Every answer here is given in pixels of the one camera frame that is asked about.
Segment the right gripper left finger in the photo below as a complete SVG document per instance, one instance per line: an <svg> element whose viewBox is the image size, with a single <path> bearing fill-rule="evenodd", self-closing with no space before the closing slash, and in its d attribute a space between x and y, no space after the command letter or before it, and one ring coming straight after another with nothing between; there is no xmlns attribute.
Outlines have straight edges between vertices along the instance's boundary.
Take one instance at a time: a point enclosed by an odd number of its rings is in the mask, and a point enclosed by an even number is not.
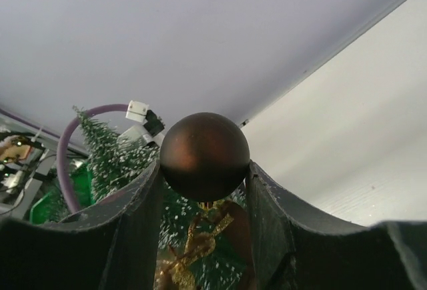
<svg viewBox="0 0 427 290"><path fill-rule="evenodd" d="M59 223L1 218L2 289L152 289L162 177L129 185Z"/></svg>

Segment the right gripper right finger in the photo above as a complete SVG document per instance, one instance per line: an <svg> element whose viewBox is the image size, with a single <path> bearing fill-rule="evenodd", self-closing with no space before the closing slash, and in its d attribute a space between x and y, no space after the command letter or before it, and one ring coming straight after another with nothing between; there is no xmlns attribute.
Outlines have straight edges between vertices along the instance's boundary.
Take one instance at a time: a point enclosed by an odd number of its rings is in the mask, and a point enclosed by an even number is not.
<svg viewBox="0 0 427 290"><path fill-rule="evenodd" d="M258 289L425 289L426 223L334 217L256 163L246 177Z"/></svg>

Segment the small green christmas tree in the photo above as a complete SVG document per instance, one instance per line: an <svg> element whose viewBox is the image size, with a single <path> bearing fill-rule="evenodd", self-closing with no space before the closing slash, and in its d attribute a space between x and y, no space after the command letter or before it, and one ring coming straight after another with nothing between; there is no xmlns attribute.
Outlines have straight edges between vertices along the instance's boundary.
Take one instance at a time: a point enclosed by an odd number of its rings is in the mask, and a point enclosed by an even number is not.
<svg viewBox="0 0 427 290"><path fill-rule="evenodd" d="M159 155L159 147L150 143L142 146L142 140L121 145L117 142L118 133L107 123L95 120L82 110L76 109L77 124L82 128L85 144L89 149L88 169L91 174L89 196L97 202L113 195L128 185L145 170ZM177 215L182 208L188 212L194 206L206 206L182 197L170 187L165 187L161 223L169 216Z"/></svg>

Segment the brown and gold ornament garland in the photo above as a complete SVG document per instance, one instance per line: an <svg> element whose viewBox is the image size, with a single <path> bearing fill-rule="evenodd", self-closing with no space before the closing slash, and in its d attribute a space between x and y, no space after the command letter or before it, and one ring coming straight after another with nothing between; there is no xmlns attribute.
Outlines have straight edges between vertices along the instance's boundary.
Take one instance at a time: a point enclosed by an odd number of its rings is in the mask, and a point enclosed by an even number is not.
<svg viewBox="0 0 427 290"><path fill-rule="evenodd" d="M155 289L256 289L249 219L231 199L161 223Z"/></svg>

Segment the matte brown bauble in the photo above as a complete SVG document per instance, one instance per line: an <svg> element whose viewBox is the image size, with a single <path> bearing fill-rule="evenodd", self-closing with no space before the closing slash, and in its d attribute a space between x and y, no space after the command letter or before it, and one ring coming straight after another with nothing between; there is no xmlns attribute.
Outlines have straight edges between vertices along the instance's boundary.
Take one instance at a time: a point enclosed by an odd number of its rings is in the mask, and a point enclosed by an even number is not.
<svg viewBox="0 0 427 290"><path fill-rule="evenodd" d="M195 113L165 134L159 160L165 181L176 193L210 202L227 197L243 182L250 148L242 130L227 117Z"/></svg>

